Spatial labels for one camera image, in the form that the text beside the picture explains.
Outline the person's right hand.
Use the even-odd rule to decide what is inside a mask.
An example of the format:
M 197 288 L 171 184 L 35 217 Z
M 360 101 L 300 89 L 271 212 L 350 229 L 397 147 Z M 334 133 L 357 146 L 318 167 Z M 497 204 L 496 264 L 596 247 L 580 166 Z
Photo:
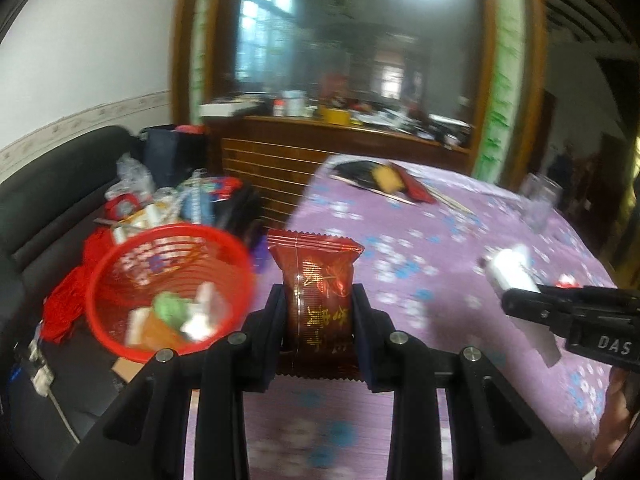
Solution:
M 628 434 L 631 414 L 624 395 L 625 382 L 629 373 L 612 367 L 605 393 L 604 411 L 600 418 L 599 433 L 594 441 L 593 463 L 603 469 L 611 460 Z

